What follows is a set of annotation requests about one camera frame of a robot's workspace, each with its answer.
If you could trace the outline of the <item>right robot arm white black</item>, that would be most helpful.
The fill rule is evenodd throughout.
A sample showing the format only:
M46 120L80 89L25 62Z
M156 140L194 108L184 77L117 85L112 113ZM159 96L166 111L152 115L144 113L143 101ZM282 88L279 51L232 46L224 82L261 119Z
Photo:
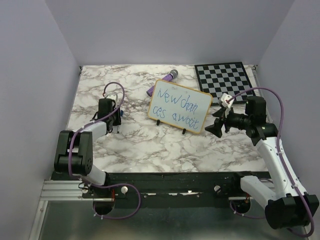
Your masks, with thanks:
M273 229L307 226L311 223L319 207L316 195L310 195L301 185L284 152L279 132L273 123L267 122L266 101L260 96L246 99L245 113L235 113L231 95L224 93L218 104L220 110L213 116L214 123L205 130L217 137L222 136L222 128L244 130L262 156L268 169L274 189L268 188L258 177L243 175L230 183L230 191L241 196L253 197L264 209L265 218Z

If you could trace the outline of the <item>yellow framed whiteboard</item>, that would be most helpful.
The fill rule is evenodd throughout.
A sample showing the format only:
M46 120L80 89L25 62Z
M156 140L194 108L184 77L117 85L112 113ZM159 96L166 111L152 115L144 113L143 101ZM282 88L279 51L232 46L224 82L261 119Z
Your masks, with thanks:
M147 116L200 134L212 101L209 93L158 79Z

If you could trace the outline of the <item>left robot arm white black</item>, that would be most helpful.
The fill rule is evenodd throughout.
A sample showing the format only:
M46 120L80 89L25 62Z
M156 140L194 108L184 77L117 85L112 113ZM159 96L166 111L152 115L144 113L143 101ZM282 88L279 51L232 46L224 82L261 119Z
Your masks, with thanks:
M68 174L69 166L73 177L94 184L93 191L101 198L111 191L108 183L109 174L94 165L93 143L101 137L112 133L114 127L121 125L121 110L112 98L101 98L94 123L75 133L63 130L59 133L54 170Z

